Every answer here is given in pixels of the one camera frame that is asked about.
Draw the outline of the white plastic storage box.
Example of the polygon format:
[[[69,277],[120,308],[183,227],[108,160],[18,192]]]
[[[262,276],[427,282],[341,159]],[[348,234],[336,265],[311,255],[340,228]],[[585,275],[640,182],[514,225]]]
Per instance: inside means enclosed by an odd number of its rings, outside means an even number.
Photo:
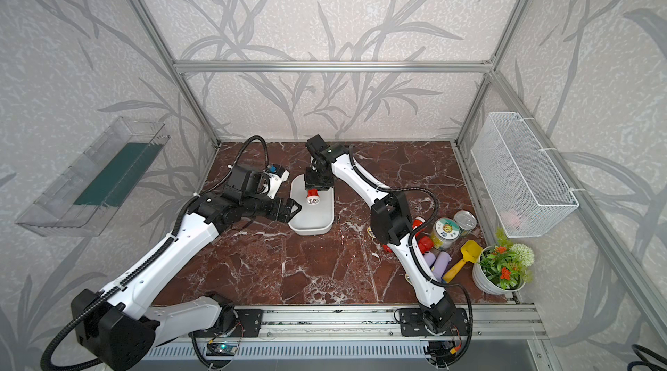
[[[297,176],[291,183],[290,197],[300,204],[302,209],[288,226],[300,236],[324,235],[331,230],[335,221],[335,190],[317,190],[317,204],[309,204],[307,194],[304,176]]]

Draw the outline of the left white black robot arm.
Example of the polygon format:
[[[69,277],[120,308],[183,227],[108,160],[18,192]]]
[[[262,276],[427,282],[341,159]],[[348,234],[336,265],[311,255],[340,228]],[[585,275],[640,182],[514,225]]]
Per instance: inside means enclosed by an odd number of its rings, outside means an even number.
[[[103,363],[113,370],[129,370],[155,346],[185,334],[234,332],[239,323],[234,303],[215,293],[163,310],[153,310],[152,303],[201,249],[243,218],[291,221],[302,207],[277,195],[288,177],[284,167],[270,162],[260,171],[234,162],[222,181],[184,204],[173,230],[140,261],[101,290],[85,289],[72,301],[73,319],[48,344],[41,369],[59,368],[52,357],[70,333],[94,355],[72,369]]]

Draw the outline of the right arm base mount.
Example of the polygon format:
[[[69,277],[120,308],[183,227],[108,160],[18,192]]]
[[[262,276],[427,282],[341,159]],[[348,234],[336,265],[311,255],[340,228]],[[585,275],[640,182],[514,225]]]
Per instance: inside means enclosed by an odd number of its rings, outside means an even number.
[[[394,319],[404,337],[468,336],[472,321],[464,308],[456,308],[448,320],[436,322],[420,308],[398,308]]]

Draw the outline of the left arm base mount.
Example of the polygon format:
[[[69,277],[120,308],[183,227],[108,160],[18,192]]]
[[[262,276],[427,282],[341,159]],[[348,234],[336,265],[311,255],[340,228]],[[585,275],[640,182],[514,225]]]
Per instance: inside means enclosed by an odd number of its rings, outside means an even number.
[[[213,329],[203,329],[194,332],[196,338],[257,338],[262,327],[263,310],[259,308],[242,308],[236,310],[236,317],[224,328],[222,326]]]

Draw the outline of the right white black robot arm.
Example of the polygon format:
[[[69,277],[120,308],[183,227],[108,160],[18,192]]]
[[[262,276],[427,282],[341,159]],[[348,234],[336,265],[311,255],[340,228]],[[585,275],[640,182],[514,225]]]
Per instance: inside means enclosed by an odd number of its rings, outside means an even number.
[[[351,146],[329,145],[316,135],[307,140],[306,148],[311,156],[311,166],[305,171],[306,188],[329,190],[340,179],[364,200],[375,238],[391,249],[411,279],[427,328],[435,335],[442,334],[456,305],[447,292],[449,286],[435,277],[416,240],[416,235],[436,220],[436,195],[422,187],[388,187],[355,160]],[[431,216],[416,229],[406,199],[409,191],[426,194],[434,205]]]

